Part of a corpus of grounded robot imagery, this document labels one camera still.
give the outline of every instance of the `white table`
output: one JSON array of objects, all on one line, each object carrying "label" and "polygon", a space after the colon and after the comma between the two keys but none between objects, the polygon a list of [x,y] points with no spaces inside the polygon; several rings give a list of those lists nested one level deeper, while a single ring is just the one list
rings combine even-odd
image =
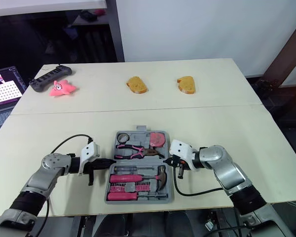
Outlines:
[{"label": "white table", "polygon": [[[44,65],[38,76],[56,65]],[[252,90],[232,59],[200,59],[163,62],[70,64],[74,74],[65,77],[79,89],[70,96],[48,96],[28,88],[12,114],[125,111],[258,105]],[[126,85],[139,76],[148,92],[134,94]],[[179,91],[177,79],[193,76],[196,93]]]},{"label": "white table", "polygon": [[[112,157],[114,136],[136,125],[165,130],[198,148],[220,144],[247,173],[268,202],[296,200],[296,154],[263,105],[207,108],[133,110],[111,112],[12,115],[0,130],[0,215],[9,208],[42,158],[70,135],[85,133],[101,146],[102,157]],[[76,138],[59,149],[79,154],[85,138]],[[51,215],[143,212],[231,206],[223,191],[183,197],[153,205],[104,203],[107,171],[95,172],[94,186],[88,176],[60,177],[51,194]],[[213,172],[185,172],[179,188],[186,193],[219,187]],[[40,215],[45,215],[44,208]]]}]

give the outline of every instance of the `toast slice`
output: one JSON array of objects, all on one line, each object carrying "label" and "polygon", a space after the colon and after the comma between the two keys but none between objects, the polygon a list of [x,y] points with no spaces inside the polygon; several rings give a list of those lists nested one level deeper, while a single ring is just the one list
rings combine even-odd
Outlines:
[{"label": "toast slice", "polygon": [[132,77],[128,80],[126,83],[128,87],[136,94],[142,94],[147,91],[146,85],[143,83],[143,81],[139,77]]},{"label": "toast slice", "polygon": [[186,76],[179,78],[177,80],[179,83],[179,89],[185,94],[194,94],[196,92],[195,90],[195,83],[194,79],[191,76]]}]

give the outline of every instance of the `black cable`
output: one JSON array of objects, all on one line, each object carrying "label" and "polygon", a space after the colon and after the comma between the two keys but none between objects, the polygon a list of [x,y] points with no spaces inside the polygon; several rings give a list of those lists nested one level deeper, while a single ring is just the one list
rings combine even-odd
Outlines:
[{"label": "black cable", "polygon": [[[235,207],[233,208],[233,211],[234,211],[235,216],[236,216],[237,225],[240,226],[239,216],[238,216],[238,213],[237,213],[237,210],[236,210]],[[238,229],[238,232],[239,232],[239,237],[242,237],[242,233],[241,233],[241,230],[240,229]]]},{"label": "black cable", "polygon": [[38,237],[40,232],[43,230],[43,228],[44,228],[44,226],[46,224],[47,218],[48,218],[48,214],[49,214],[49,199],[47,199],[47,211],[46,211],[46,216],[45,216],[44,222],[43,222],[42,226],[40,227],[40,230],[38,231],[38,233],[36,234],[35,237]]},{"label": "black cable", "polygon": [[202,195],[202,194],[207,194],[207,193],[211,193],[214,191],[222,190],[222,188],[216,188],[216,189],[210,189],[210,190],[202,191],[202,192],[195,193],[195,194],[184,194],[178,188],[177,177],[176,177],[176,167],[173,167],[173,181],[174,181],[174,187],[176,188],[177,192],[185,197],[192,197],[192,196],[197,196],[197,195]]},{"label": "black cable", "polygon": [[76,135],[71,136],[71,137],[67,138],[66,140],[62,141],[55,149],[53,149],[53,151],[51,153],[54,153],[61,145],[63,145],[65,142],[67,142],[68,140],[70,140],[70,139],[72,139],[74,137],[87,137],[88,138],[88,144],[93,141],[93,138],[88,136],[88,135],[76,134]]},{"label": "black cable", "polygon": [[[226,221],[227,225],[229,225],[229,227],[232,227],[231,224],[227,221],[226,217],[225,217],[225,221]],[[235,230],[232,230],[232,231],[235,233],[235,235],[237,237],[239,237],[239,235],[237,234],[237,232]]]},{"label": "black cable", "polygon": [[[76,134],[76,135],[71,136],[71,137],[65,139],[64,141],[62,141],[55,149],[53,149],[53,151],[51,153],[54,153],[58,148],[60,148],[61,145],[63,145],[65,142],[67,142],[68,140],[70,140],[70,139],[72,139],[74,137],[87,137],[88,138],[88,144],[93,141],[93,138],[88,136],[88,135]],[[46,224],[47,218],[48,218],[48,214],[49,214],[49,199],[47,199],[47,211],[46,211],[46,216],[45,216],[44,222],[43,222],[42,226],[40,227],[40,230],[38,231],[36,237],[38,237],[40,232],[43,230],[43,228],[44,228],[44,226]]]},{"label": "black cable", "polygon": [[[225,215],[225,213],[224,213],[224,211],[223,211],[222,208],[221,208],[221,212],[222,212],[222,214],[223,214],[223,218],[224,218],[225,222],[227,223],[227,225],[228,225],[229,227],[232,227],[231,224],[227,221],[226,215]],[[232,231],[235,233],[235,235],[236,235],[237,237],[239,237],[239,235],[237,234],[237,232],[236,232],[235,230],[232,230]]]},{"label": "black cable", "polygon": [[203,237],[211,236],[212,234],[223,232],[223,231],[232,231],[232,230],[238,230],[246,228],[246,226],[235,226],[235,227],[229,227],[229,228],[223,228],[219,230],[210,231],[209,233],[205,234]]}]

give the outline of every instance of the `gray toolbox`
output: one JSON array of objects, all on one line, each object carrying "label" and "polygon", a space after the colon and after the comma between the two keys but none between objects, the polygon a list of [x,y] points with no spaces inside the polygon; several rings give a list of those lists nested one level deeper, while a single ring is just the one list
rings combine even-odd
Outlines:
[{"label": "gray toolbox", "polygon": [[113,147],[116,163],[110,167],[105,202],[171,202],[171,169],[163,162],[169,157],[168,143],[165,131],[147,131],[146,126],[137,126],[137,131],[117,132]]}]

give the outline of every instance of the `pink hammer handle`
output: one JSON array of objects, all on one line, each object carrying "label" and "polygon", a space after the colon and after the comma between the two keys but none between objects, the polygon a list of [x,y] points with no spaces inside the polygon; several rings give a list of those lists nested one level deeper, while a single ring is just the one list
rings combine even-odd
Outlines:
[{"label": "pink hammer handle", "polygon": [[109,201],[137,200],[137,193],[109,193]]},{"label": "pink hammer handle", "polygon": [[110,183],[140,182],[142,180],[143,177],[139,174],[122,174],[110,176]]}]

